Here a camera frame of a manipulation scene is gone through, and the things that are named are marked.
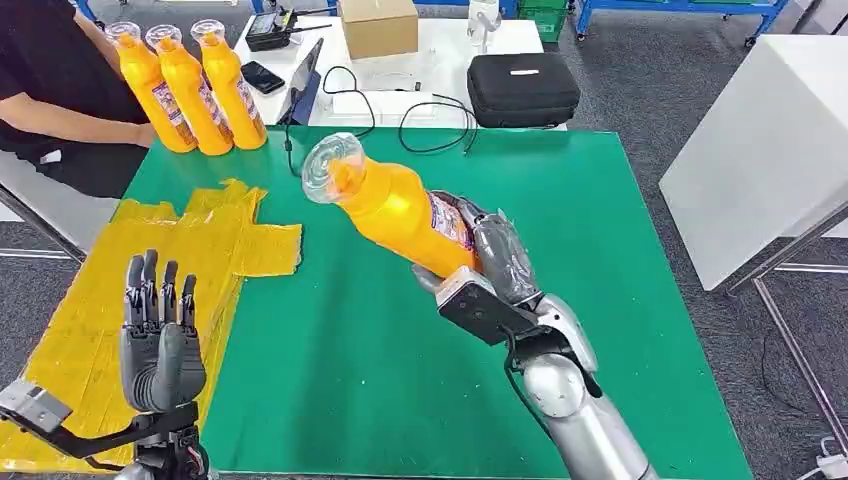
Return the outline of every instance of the cardboard box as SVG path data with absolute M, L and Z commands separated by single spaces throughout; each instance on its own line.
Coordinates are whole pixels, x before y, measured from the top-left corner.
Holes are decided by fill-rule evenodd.
M 412 0 L 340 0 L 350 58 L 418 51 L 418 10 Z

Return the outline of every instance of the person's arm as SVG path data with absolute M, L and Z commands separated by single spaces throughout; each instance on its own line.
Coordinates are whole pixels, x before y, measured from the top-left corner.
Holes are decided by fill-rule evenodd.
M 92 117 L 38 100 L 25 92 L 0 100 L 0 120 L 24 132 L 84 143 L 127 143 L 150 147 L 155 133 L 148 123 Z
M 115 50 L 112 42 L 110 42 L 103 31 L 100 30 L 100 27 L 95 25 L 91 20 L 87 19 L 85 15 L 80 13 L 79 10 L 77 10 L 74 14 L 74 22 L 79 25 L 83 33 L 85 33 L 85 36 L 91 40 L 91 43 L 97 47 L 97 50 L 100 51 L 103 58 L 109 62 L 112 70 L 114 70 L 119 77 L 124 78 L 124 75 L 121 73 L 121 61 L 118 58 L 118 51 Z

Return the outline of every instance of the white wall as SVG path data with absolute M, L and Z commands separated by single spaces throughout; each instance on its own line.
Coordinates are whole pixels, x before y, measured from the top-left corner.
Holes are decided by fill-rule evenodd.
M 812 0 L 795 0 L 802 10 L 810 6 Z M 848 0 L 824 0 L 811 22 L 815 22 L 822 30 L 830 33 L 842 17 L 848 13 Z M 840 35 L 848 35 L 848 24 L 839 31 Z
M 0 203 L 0 222 L 20 222 L 21 219 Z

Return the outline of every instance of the bottle label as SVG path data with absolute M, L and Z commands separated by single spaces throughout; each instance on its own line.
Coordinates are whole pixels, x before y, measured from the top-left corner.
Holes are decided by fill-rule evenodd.
M 221 132 L 221 135 L 228 141 L 232 140 L 233 132 L 230 130 L 230 126 L 227 124 L 227 120 L 224 118 L 223 112 L 221 112 L 221 109 L 218 108 L 218 104 L 212 97 L 212 90 L 209 89 L 209 85 L 206 84 L 205 80 L 200 83 L 198 93 L 200 93 L 200 98 L 203 99 L 203 104 L 206 106 L 206 109 L 209 110 L 209 113 L 212 115 L 212 122 L 218 126 L 218 131 Z
M 473 248 L 471 235 L 459 210 L 430 192 L 427 192 L 427 197 L 430 199 L 432 212 L 430 226 L 433 230 L 462 245 L 465 249 L 471 250 Z
M 256 108 L 256 103 L 253 101 L 253 95 L 250 94 L 250 90 L 247 88 L 247 82 L 244 81 L 244 77 L 240 77 L 239 81 L 236 82 L 236 89 L 239 92 L 241 101 L 244 102 L 244 106 L 247 107 L 247 116 L 253 119 L 253 128 L 262 134 L 262 132 L 265 131 L 265 124 L 262 123 L 262 116 L 259 115 L 259 109 Z
M 174 94 L 171 93 L 171 89 L 168 88 L 168 85 L 165 82 L 153 87 L 153 98 L 155 98 L 159 105 L 162 106 L 162 109 L 165 110 L 165 115 L 168 116 L 168 121 L 170 121 L 171 125 L 173 125 L 177 130 L 177 134 L 179 134 L 180 138 L 182 138 L 186 144 L 197 143 L 197 140 L 191 133 L 191 129 L 188 127 L 188 122 L 186 122 L 182 110 L 180 110 L 180 107 L 177 106 L 177 100 L 174 98 Z
M 247 107 L 247 116 L 255 118 L 259 115 L 259 110 L 253 102 L 253 95 L 250 94 L 250 90 L 247 88 L 247 82 L 244 81 L 244 77 L 239 77 L 238 82 L 236 82 L 236 89 L 239 91 L 239 96 L 241 97 L 241 101 L 244 102 L 244 106 Z

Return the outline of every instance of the black case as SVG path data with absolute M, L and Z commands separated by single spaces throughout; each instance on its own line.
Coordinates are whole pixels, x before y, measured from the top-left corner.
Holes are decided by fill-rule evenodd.
M 574 116 L 580 88 L 556 53 L 479 55 L 468 67 L 468 95 L 483 127 L 544 127 Z

